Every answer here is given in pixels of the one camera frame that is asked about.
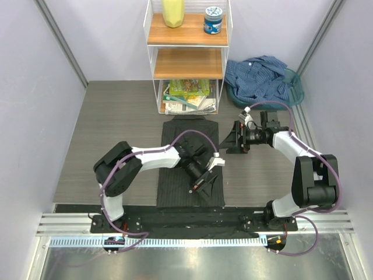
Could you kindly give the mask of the black pinstripe long sleeve shirt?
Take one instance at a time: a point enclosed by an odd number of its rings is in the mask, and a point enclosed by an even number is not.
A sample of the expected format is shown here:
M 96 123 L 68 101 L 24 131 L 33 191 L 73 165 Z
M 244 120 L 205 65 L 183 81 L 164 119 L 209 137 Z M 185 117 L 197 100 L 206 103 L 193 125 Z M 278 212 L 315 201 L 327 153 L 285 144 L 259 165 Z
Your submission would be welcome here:
M 204 133 L 212 140 L 215 146 L 219 145 L 218 123 L 198 115 L 177 115 L 172 120 L 165 122 L 161 134 L 161 145 L 164 146 L 172 143 L 180 133 L 188 129 Z M 194 132 L 183 135 L 178 140 L 178 143 L 182 144 L 185 141 L 187 141 L 193 150 L 198 149 L 200 146 L 205 147 L 204 154 L 198 156 L 197 160 L 202 166 L 206 166 L 214 152 L 209 141 Z M 157 188 L 157 207 L 225 206 L 222 168 L 220 166 L 214 167 L 212 176 L 216 176 L 216 179 L 213 183 L 211 201 L 207 203 L 198 193 L 189 192 L 193 181 L 185 170 L 180 168 L 160 169 Z

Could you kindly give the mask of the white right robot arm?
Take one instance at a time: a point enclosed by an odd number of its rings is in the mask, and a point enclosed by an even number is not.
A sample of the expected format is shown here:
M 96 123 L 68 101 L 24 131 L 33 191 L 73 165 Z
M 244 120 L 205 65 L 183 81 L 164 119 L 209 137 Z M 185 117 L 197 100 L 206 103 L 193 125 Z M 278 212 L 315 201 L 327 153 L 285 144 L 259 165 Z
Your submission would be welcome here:
M 252 145 L 269 145 L 294 164 L 291 191 L 269 201 L 260 221 L 269 230 L 293 223 L 293 214 L 307 210 L 331 212 L 339 199 L 337 159 L 323 155 L 300 141 L 287 126 L 282 126 L 276 111 L 262 111 L 257 125 L 246 108 L 235 121 L 219 148 L 228 154 L 246 154 Z

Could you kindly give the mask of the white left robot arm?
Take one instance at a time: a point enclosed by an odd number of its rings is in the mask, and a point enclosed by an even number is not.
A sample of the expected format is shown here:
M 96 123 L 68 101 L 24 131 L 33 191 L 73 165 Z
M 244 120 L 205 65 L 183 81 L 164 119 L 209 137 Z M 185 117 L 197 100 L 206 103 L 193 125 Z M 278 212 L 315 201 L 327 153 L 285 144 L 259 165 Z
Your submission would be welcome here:
M 124 225 L 122 195 L 140 172 L 153 169 L 182 169 L 191 178 L 191 192 L 196 192 L 206 202 L 212 199 L 213 182 L 216 176 L 212 170 L 223 167 L 225 160 L 218 151 L 206 164 L 198 157 L 206 152 L 203 145 L 194 149 L 187 141 L 174 142 L 158 148 L 137 148 L 126 141 L 117 143 L 93 167 L 100 186 L 100 202 L 104 226 L 113 233 Z

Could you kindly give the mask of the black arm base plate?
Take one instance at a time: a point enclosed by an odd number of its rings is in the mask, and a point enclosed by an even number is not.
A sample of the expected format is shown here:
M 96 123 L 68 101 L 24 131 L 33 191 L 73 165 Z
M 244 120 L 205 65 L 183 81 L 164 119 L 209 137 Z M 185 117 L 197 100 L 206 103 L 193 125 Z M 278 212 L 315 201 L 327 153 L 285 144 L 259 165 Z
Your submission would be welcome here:
M 241 239 L 260 232 L 296 232 L 292 217 L 275 218 L 255 207 L 124 207 L 114 225 L 129 233 L 148 232 L 150 239 Z

